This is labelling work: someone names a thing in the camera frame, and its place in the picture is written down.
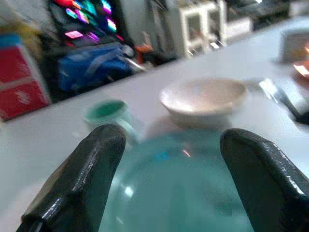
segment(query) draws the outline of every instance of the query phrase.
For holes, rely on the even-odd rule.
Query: orange object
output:
[[[149,45],[136,46],[135,49],[137,51],[137,60],[140,64],[144,63],[143,54],[154,50],[153,47]]]
[[[306,43],[305,50],[306,50],[306,52],[309,54],[309,42]]]
[[[294,68],[301,76],[309,79],[309,61],[295,62]]]

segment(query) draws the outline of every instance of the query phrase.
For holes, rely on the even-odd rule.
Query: green cup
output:
[[[132,127],[132,117],[124,101],[110,100],[97,103],[86,111],[84,120],[90,131],[106,124],[120,126],[126,135],[126,140],[131,145],[137,143],[136,132]]]

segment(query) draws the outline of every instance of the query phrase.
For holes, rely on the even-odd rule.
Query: blue bag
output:
[[[59,87],[63,91],[79,90],[108,79],[121,79],[132,74],[122,60],[122,45],[112,43],[85,47],[71,52],[59,61]]]

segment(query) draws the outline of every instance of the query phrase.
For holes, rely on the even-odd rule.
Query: white table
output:
[[[5,123],[0,129],[0,231],[16,230],[46,178],[85,136],[85,108],[106,96],[129,104],[140,120],[141,140],[180,130],[158,99],[164,86],[179,79],[227,77],[256,82],[271,78],[297,104],[302,89],[289,77],[293,68],[277,62],[281,32],[291,28],[309,28],[309,18],[294,19],[211,54],[159,67]],[[253,92],[230,124],[274,141],[309,176],[309,132],[300,130],[284,107]]]

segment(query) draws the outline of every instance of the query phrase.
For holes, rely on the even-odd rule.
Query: ceramic bowl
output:
[[[198,127],[222,124],[246,97],[246,85],[230,79],[189,80],[172,84],[160,93],[174,122]]]

